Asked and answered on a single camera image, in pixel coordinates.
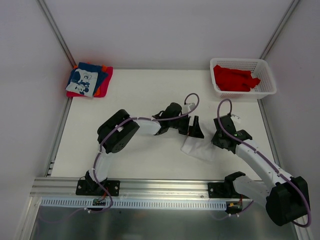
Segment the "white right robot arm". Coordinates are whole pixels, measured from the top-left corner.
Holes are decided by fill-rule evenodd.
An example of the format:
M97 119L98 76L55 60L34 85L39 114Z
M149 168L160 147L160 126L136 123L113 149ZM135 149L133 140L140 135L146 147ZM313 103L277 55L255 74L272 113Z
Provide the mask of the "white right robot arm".
M308 184L301 176L293 177L264 156L248 132L236 130L231 114L215 118L214 124L216 132L211 143L244 160L262 181L237 171L224 178L222 194L228 198L248 197L264 207L277 226L311 216Z

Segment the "white t shirt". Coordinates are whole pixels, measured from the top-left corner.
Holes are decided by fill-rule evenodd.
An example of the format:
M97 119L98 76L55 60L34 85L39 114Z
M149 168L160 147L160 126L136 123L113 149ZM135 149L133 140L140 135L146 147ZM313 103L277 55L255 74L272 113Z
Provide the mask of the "white t shirt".
M210 137L194 138L188 136L181 151L188 156L206 162L213 162L216 158L216 147L211 143Z

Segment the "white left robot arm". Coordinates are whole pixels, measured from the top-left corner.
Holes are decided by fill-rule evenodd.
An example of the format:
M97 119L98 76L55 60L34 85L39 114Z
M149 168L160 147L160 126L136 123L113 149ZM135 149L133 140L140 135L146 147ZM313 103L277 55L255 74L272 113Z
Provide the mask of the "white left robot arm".
M119 181L108 180L111 156L126 147L135 134L159 136L169 129L176 129L180 135L203 139L199 117L196 115L190 125L190 116L198 103L184 103L183 106L172 102L165 110L152 117L134 117L120 109L104 122L97 130L98 152L93 167L88 170L84 180L78 181L77 195L99 196L108 191L112 196L119 192L112 188Z

